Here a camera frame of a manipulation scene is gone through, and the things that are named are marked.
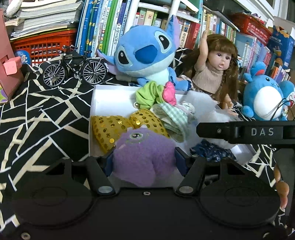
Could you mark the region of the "person right hand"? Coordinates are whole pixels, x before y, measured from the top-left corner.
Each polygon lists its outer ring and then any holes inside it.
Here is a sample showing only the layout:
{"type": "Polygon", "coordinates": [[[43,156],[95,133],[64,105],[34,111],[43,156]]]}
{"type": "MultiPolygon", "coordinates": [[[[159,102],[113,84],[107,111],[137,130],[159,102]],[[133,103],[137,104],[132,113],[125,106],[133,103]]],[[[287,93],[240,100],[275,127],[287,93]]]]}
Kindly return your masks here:
{"type": "Polygon", "coordinates": [[[275,187],[280,197],[280,209],[284,210],[288,202],[287,196],[289,194],[289,185],[282,180],[282,176],[277,164],[274,167],[273,173],[275,177],[275,187]]]}

